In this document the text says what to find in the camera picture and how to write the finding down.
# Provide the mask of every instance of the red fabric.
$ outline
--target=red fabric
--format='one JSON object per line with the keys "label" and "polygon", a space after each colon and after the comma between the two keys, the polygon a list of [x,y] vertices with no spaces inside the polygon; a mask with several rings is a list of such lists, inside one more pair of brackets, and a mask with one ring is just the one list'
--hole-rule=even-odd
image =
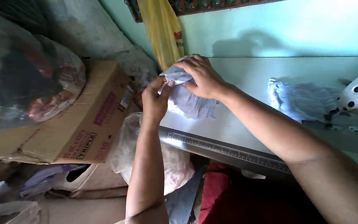
{"label": "red fabric", "polygon": [[230,177],[222,173],[226,168],[221,165],[209,165],[205,172],[204,190],[201,198],[201,210],[198,223],[202,223],[209,211],[211,211],[215,200],[231,187]]}
{"label": "red fabric", "polygon": [[205,173],[199,223],[325,224],[306,194],[220,165]]}

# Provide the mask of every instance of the green wall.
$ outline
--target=green wall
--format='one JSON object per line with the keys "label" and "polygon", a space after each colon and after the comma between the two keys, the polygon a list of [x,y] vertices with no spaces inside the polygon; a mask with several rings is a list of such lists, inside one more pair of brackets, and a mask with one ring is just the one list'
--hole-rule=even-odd
{"label": "green wall", "polygon": [[[123,0],[99,0],[121,31],[152,55],[143,23]],[[186,54],[207,57],[358,56],[358,2],[286,0],[181,16]]]}

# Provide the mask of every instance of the yellow plastic bag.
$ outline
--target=yellow plastic bag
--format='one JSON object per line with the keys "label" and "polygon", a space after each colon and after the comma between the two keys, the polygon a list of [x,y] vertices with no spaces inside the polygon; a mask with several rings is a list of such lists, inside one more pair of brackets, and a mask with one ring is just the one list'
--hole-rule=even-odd
{"label": "yellow plastic bag", "polygon": [[163,71],[185,55],[181,26],[168,0],[138,0],[147,35]]}

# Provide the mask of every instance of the white machine surface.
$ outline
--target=white machine surface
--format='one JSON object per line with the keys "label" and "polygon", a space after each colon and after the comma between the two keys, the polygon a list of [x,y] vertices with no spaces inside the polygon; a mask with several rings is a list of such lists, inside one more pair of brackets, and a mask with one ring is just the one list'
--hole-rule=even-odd
{"label": "white machine surface", "polygon": [[[270,78],[345,89],[337,79],[353,81],[358,77],[358,57],[211,58],[210,61],[224,80],[266,104],[270,104],[267,92]],[[215,119],[192,120],[167,112],[161,126],[273,154],[224,104],[217,105],[214,114]],[[358,133],[352,130],[312,131],[341,150],[358,153]]]}

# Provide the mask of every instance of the barcode label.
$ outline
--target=barcode label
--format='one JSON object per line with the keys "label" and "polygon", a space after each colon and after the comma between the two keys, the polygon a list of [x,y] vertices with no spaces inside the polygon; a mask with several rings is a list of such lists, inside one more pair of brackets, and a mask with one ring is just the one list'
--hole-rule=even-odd
{"label": "barcode label", "polygon": [[132,98],[133,89],[128,85],[125,90],[124,96],[122,97],[120,105],[127,108]]}

